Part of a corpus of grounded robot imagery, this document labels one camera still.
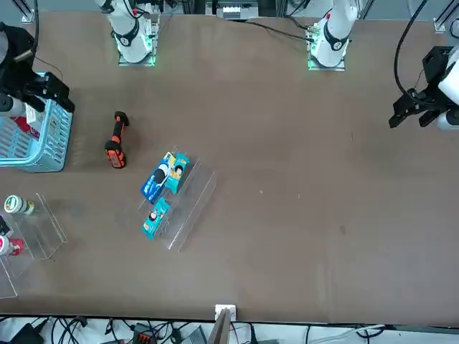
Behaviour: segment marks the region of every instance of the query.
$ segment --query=red object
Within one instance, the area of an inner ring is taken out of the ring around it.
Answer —
[[[18,246],[18,249],[15,249],[12,253],[11,256],[17,256],[22,252],[24,249],[24,242],[21,239],[10,239],[9,243],[14,246]]]
[[[40,138],[40,133],[27,124],[27,119],[25,117],[10,117],[14,122],[16,122],[19,129],[24,133],[31,135],[37,140]]]

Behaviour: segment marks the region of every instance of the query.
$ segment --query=electrical wire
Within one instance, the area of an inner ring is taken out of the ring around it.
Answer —
[[[308,344],[308,339],[309,339],[309,331],[311,330],[311,325],[308,326],[308,329],[306,330],[306,337],[304,340],[304,344]]]
[[[80,324],[80,323],[77,322],[77,323],[75,324],[75,326],[73,327],[73,330],[72,330],[72,332],[70,333],[70,338],[69,338],[69,341],[67,342],[67,344],[70,344],[70,340],[71,340],[72,338],[74,338],[74,340],[76,340],[76,342],[78,343],[78,340],[77,340],[75,337],[73,337],[73,333],[74,333],[75,329],[77,328],[77,326],[78,326],[79,324]]]
[[[436,105],[434,103],[422,101],[422,100],[418,99],[415,95],[411,95],[408,91],[406,91],[406,89],[403,88],[402,83],[400,82],[400,78],[399,78],[399,67],[398,67],[400,49],[402,48],[403,41],[404,41],[405,37],[407,36],[408,31],[411,29],[411,26],[415,22],[417,16],[422,11],[422,9],[424,8],[424,6],[426,5],[426,3],[428,1],[429,0],[422,0],[421,4],[417,8],[416,12],[412,15],[410,21],[408,22],[408,25],[405,28],[405,30],[403,31],[402,36],[400,37],[399,43],[397,45],[397,48],[395,49],[394,77],[395,77],[395,82],[397,83],[398,88],[403,92],[403,94],[408,96],[414,103],[416,103],[418,105],[423,105],[423,106],[427,107],[430,110],[435,110],[437,107],[436,107]]]
[[[67,319],[63,318],[64,322],[65,322],[65,326],[62,324],[62,321],[61,319],[59,319],[59,323],[64,326],[64,332],[62,332],[61,336],[60,336],[60,339],[59,339],[59,342],[57,344],[63,344],[64,343],[64,339],[65,339],[65,335],[67,334],[67,332],[70,334],[70,340],[72,340],[72,342],[74,344],[77,344],[78,341],[73,337],[73,334],[70,332],[70,328],[72,327],[73,324],[76,323],[76,325],[78,325],[80,322],[78,319],[72,319],[70,321],[70,323],[67,322]]]
[[[52,328],[51,328],[51,344],[55,344],[55,327],[56,327],[56,323],[57,323],[58,319],[59,318],[56,318],[56,320],[52,324]]]
[[[291,38],[296,38],[296,39],[302,39],[303,41],[307,41],[307,42],[312,42],[314,43],[314,39],[312,38],[308,38],[308,37],[303,37],[303,36],[298,36],[296,34],[289,34],[288,32],[285,32],[285,31],[280,31],[278,29],[274,29],[273,27],[269,27],[267,25],[263,25],[263,24],[260,24],[260,23],[255,23],[254,21],[246,21],[245,22],[246,24],[251,24],[251,25],[255,25],[257,27],[262,27],[264,29],[268,29],[270,31],[273,31],[273,32],[277,32],[279,34],[283,34],[285,36],[288,36],[288,37],[291,37]]]
[[[419,76],[417,77],[417,80],[416,80],[415,86],[414,86],[413,88],[416,88],[417,84],[419,83],[419,80],[421,80],[421,75],[422,75],[422,72],[424,72],[424,68],[422,68],[421,72],[419,73]]]
[[[191,322],[186,322],[186,323],[184,323],[182,326],[178,327],[177,330],[180,331],[182,328],[184,328],[185,326],[187,326],[187,325],[189,325],[189,324],[191,324]],[[166,337],[166,339],[163,340],[163,341],[161,342],[161,344],[164,344],[164,343],[167,342],[169,339],[171,339],[171,338],[172,338],[172,335],[174,335],[174,331],[172,331],[172,333],[171,333],[168,337]]]
[[[373,330],[373,329],[376,329],[376,328],[383,328],[383,327],[385,327],[385,325],[380,324],[380,325],[366,326],[365,328],[354,328],[352,330],[343,332],[343,333],[341,333],[339,335],[331,335],[329,337],[313,339],[309,344],[319,344],[319,343],[331,342],[332,340],[341,340],[341,339],[349,337],[350,335],[352,335],[353,333],[356,333],[358,331]]]
[[[42,319],[42,317],[38,317],[37,319],[35,319],[34,321],[32,321],[32,322],[30,323],[30,325],[35,324],[35,322],[36,322],[38,319]]]
[[[141,16],[143,16],[143,13],[145,13],[145,11],[143,11],[143,13],[141,13],[139,16],[134,16],[134,13],[132,13],[132,9],[130,9],[128,4],[126,3],[126,0],[123,0],[123,3],[124,7],[126,8],[126,11],[128,11],[129,15],[134,19],[139,19]]]
[[[239,344],[239,338],[237,337],[237,332],[236,332],[235,324],[233,324],[232,322],[231,322],[231,327],[232,327],[232,330],[235,332],[236,343]]]
[[[60,81],[62,82],[64,80],[64,75],[63,73],[60,71],[59,68],[57,68],[56,66],[54,66],[52,63],[49,63],[49,62],[46,62],[44,61],[43,59],[40,59],[37,55],[35,55],[35,59],[38,59],[40,62],[43,62],[45,63],[46,65],[50,66],[50,67],[53,67],[55,70],[57,70],[60,74]]]
[[[113,326],[110,327],[111,331],[112,331],[112,335],[113,335],[113,338],[115,338],[115,342],[116,343],[120,343],[120,341],[117,339],[116,335],[115,335],[115,330],[113,329]]]
[[[131,330],[131,331],[134,331],[134,328],[136,328],[135,325],[129,325],[128,322],[126,320],[124,320],[124,319],[121,319],[121,321],[123,321],[123,323],[125,323],[125,325],[128,326],[129,330]]]
[[[454,23],[456,23],[457,20],[459,20],[459,18],[456,18],[456,19],[454,19],[454,20],[451,22],[451,25],[450,25],[450,35],[453,36],[453,37],[456,38],[456,39],[459,39],[459,36],[456,36],[455,34],[453,34],[453,25],[454,25]]]
[[[303,29],[303,30],[307,30],[309,29],[311,26],[310,25],[302,25],[300,24],[296,19],[295,17],[293,16],[285,16],[285,18],[291,20],[297,27],[299,27],[300,29]]]
[[[303,6],[303,10],[306,9],[306,7],[308,7],[310,2],[311,2],[311,0],[302,0],[302,2],[299,3],[299,5],[292,11],[292,13],[289,14],[289,16],[294,15],[297,12],[297,10],[299,10],[300,7],[302,7],[303,5],[304,5]]]
[[[371,335],[368,334],[368,330],[365,330],[365,335],[360,334],[359,332],[356,332],[356,334],[363,339],[370,339],[370,338],[375,338],[378,335],[381,335],[384,332],[384,328],[376,331],[375,333],[372,333]]]

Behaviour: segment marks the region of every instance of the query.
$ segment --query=metal bracket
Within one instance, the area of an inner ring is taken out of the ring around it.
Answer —
[[[438,25],[436,22],[437,18],[433,19],[433,27],[435,28],[436,34],[444,34],[446,32],[445,23]]]
[[[22,16],[21,23],[31,24],[35,21],[35,10],[31,9],[29,16]]]
[[[223,310],[229,310],[231,321],[236,321],[236,306],[235,305],[215,305],[215,320],[218,319]]]

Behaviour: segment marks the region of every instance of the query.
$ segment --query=black cable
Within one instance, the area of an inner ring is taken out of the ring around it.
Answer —
[[[164,332],[163,335],[160,335],[161,330],[166,326],[166,332]],[[167,337],[167,332],[169,330],[169,326],[172,327],[172,331],[174,331],[174,326],[172,325],[172,322],[167,322],[165,325],[162,325],[155,333],[155,338],[156,340],[163,340],[165,337]]]
[[[69,341],[68,341],[67,344],[70,344],[70,340],[72,340],[72,338],[73,338],[73,342],[76,341],[77,344],[78,344],[78,340],[77,340],[75,337],[73,337],[73,333],[74,333],[75,329],[77,328],[77,326],[78,326],[79,324],[80,324],[80,323],[77,322],[77,323],[75,324],[75,326],[73,327],[73,330],[72,330],[72,332],[70,333],[70,338],[69,338]]]
[[[131,331],[134,331],[134,328],[136,328],[135,325],[129,325],[128,322],[126,320],[124,320],[124,319],[121,319],[121,321],[123,321],[123,323],[125,323],[125,325],[128,326],[129,330],[131,330]]]
[[[17,3],[17,1],[16,1],[16,0],[13,0],[13,2],[14,2],[14,4],[16,5],[16,7],[22,12],[22,14],[23,14],[24,16],[27,16],[27,15],[26,15],[26,12],[24,12],[24,10],[22,9],[22,7],[20,7],[20,5]]]
[[[143,9],[139,9],[137,6],[136,6],[136,7],[134,7],[134,9],[135,9],[136,11],[140,11],[140,12],[141,12],[141,14],[144,14],[144,13],[146,13],[146,11],[145,11],[145,10],[143,10]]]
[[[49,63],[49,62],[44,61],[43,59],[40,59],[38,56],[35,56],[35,58],[38,59],[40,62],[43,62],[43,63],[45,63],[46,65],[48,65],[48,66],[53,67],[54,69],[56,69],[56,70],[59,72],[59,74],[60,74],[60,81],[62,82],[62,81],[64,80],[64,75],[63,75],[63,73],[60,71],[59,68],[57,68],[56,66],[54,66],[52,63]]]
[[[231,322],[231,327],[232,327],[232,330],[235,332],[236,343],[239,344],[239,338],[237,337],[237,332],[236,332],[235,324],[233,324],[232,322]]]
[[[38,37],[39,37],[39,15],[38,15],[38,0],[34,0],[34,8],[35,8],[35,38],[34,38],[34,43],[32,45],[32,48],[30,48],[30,51],[32,54],[35,56],[37,53],[37,48],[38,48]]]
[[[51,328],[51,344],[55,344],[55,327],[56,327],[56,323],[57,323],[58,320],[59,320],[59,318],[57,317],[56,320],[54,321],[54,323],[52,324],[52,328]]]
[[[302,0],[302,2],[299,3],[299,5],[292,11],[292,13],[289,14],[289,16],[294,15],[297,12],[297,10],[299,10],[300,7],[302,7],[303,5],[304,5],[303,9],[306,9],[306,7],[308,7],[310,2],[311,2],[311,0]]]
[[[268,27],[266,25],[263,25],[263,24],[259,24],[259,23],[255,23],[253,21],[246,21],[247,24],[251,24],[251,25],[255,25],[257,27],[262,27],[264,29],[268,29],[268,30],[271,30],[271,31],[274,31],[274,32],[277,32],[279,34],[283,34],[285,36],[288,36],[288,37],[291,37],[291,38],[296,38],[296,39],[302,39],[303,41],[307,41],[307,42],[312,42],[314,43],[314,39],[312,38],[307,38],[307,37],[303,37],[303,36],[298,36],[296,34],[289,34],[288,32],[284,32],[284,31],[280,31],[280,30],[277,30],[277,29],[274,29],[273,27]]]
[[[423,105],[423,106],[427,107],[430,110],[435,110],[436,106],[435,106],[434,103],[422,101],[422,100],[418,99],[417,97],[415,97],[414,95],[409,94],[408,91],[406,91],[406,89],[403,88],[402,83],[400,82],[400,78],[399,78],[399,67],[398,67],[400,49],[402,48],[403,41],[404,41],[405,37],[407,36],[408,31],[411,29],[411,26],[415,22],[417,16],[422,11],[422,9],[424,8],[425,4],[428,1],[429,0],[422,0],[421,4],[417,8],[416,12],[412,15],[410,21],[408,22],[408,25],[405,28],[405,30],[403,31],[402,36],[400,37],[399,43],[397,45],[397,48],[395,49],[394,77],[395,77],[395,82],[397,83],[398,88],[403,92],[403,94],[408,96],[414,103],[416,103],[418,105]]]
[[[438,26],[441,27],[450,18],[451,14],[456,12],[456,9],[458,9],[458,7],[459,7],[459,2],[453,7],[453,9],[451,9],[451,12],[443,19],[441,23],[438,24]]]
[[[300,24],[296,19],[295,17],[293,16],[285,16],[285,18],[291,20],[297,27],[299,27],[300,29],[303,29],[303,30],[307,30],[309,29],[311,26],[310,25],[302,25]]]
[[[456,18],[456,19],[454,19],[454,20],[451,22],[451,25],[450,25],[450,35],[453,36],[453,37],[456,38],[456,39],[459,39],[459,36],[456,36],[455,34],[453,34],[453,25],[454,25],[454,23],[456,23],[457,20],[459,20],[459,18]]]
[[[359,332],[356,332],[357,335],[360,337],[360,338],[363,338],[363,339],[370,339],[370,338],[374,338],[374,337],[377,337],[378,335],[381,335],[381,333],[384,332],[384,328],[378,330],[377,332],[375,333],[372,333],[371,335],[368,334],[368,331],[367,330],[364,330],[365,332],[365,335],[362,335],[360,334]]]
[[[424,68],[422,68],[421,72],[419,73],[418,77],[417,77],[417,80],[416,80],[416,83],[415,83],[415,86],[413,88],[416,88],[419,80],[421,80],[421,75],[422,75],[422,72],[424,72]]]
[[[112,330],[112,335],[115,338],[115,342],[120,343],[120,341],[117,339],[117,337],[115,335],[115,330],[113,329],[113,326],[111,327],[111,330]]]
[[[258,344],[257,335],[255,334],[255,328],[253,327],[252,323],[249,322],[250,326],[250,344]]]
[[[123,2],[124,2],[124,7],[126,8],[126,11],[128,11],[129,15],[132,18],[139,19],[141,16],[143,16],[143,13],[145,13],[145,11],[143,11],[143,13],[141,13],[140,16],[134,16],[134,14],[132,13],[132,9],[130,9],[128,4],[126,3],[126,0],[123,0]]]
[[[32,322],[30,323],[30,325],[33,325],[38,319],[41,319],[41,318],[42,318],[42,317],[38,317],[37,319],[35,319],[34,321],[32,321]]]
[[[24,7],[26,8],[26,10],[30,12],[30,7],[29,7],[28,3],[25,0],[21,0],[21,2],[24,5]]]
[[[311,325],[308,326],[308,330],[306,331],[306,339],[304,340],[304,344],[308,344],[310,330],[311,330]]]
[[[60,336],[60,339],[59,339],[59,342],[57,344],[63,344],[64,343],[64,339],[65,339],[65,335],[67,334],[67,332],[70,334],[70,339],[72,340],[73,343],[77,343],[76,339],[73,337],[73,335],[71,334],[70,332],[70,328],[72,327],[72,325],[74,323],[79,323],[79,320],[78,319],[72,319],[70,321],[70,323],[67,322],[67,319],[63,319],[64,322],[65,322],[65,326],[64,326],[64,332],[62,332],[61,336]]]
[[[186,322],[186,323],[184,323],[182,326],[179,326],[179,327],[177,328],[177,330],[180,331],[182,328],[184,328],[185,326],[187,326],[187,325],[189,325],[189,324],[191,324],[191,322]],[[173,328],[172,334],[170,334],[168,337],[166,337],[166,339],[163,340],[163,341],[161,342],[161,344],[167,342],[167,341],[168,341],[169,339],[171,339],[171,337],[174,335],[174,327],[172,327],[172,328]]]
[[[437,17],[437,19],[435,20],[435,23],[438,24],[438,19],[440,19],[442,17],[443,14],[445,14],[445,12],[451,7],[451,5],[454,3],[455,0],[451,0],[450,3],[445,7],[445,9],[443,10],[443,12]]]

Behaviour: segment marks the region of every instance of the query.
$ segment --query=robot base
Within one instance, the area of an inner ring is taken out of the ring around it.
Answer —
[[[123,55],[118,52],[118,65],[119,66],[147,66],[153,67],[156,64],[156,49],[154,49],[151,53],[145,56],[145,58],[137,63],[130,63],[126,61]]]
[[[319,36],[319,30],[320,29],[318,28],[318,23],[314,23],[312,27],[310,27],[308,30],[305,30],[306,37],[312,38],[314,41],[316,41]],[[346,70],[346,66],[344,64],[346,53],[344,53],[343,58],[335,67],[324,67],[311,53],[315,48],[315,43],[307,42],[308,70],[334,70],[339,72],[344,72]]]
[[[146,25],[146,33],[142,36],[142,44],[147,50],[151,50],[140,62],[129,62],[127,61],[120,52],[118,48],[118,65],[119,66],[147,66],[153,67],[156,64],[156,52],[158,51],[158,37],[159,37],[159,14],[154,13],[151,16],[155,16],[155,20],[151,18],[140,18],[139,20],[144,21],[143,24]]]

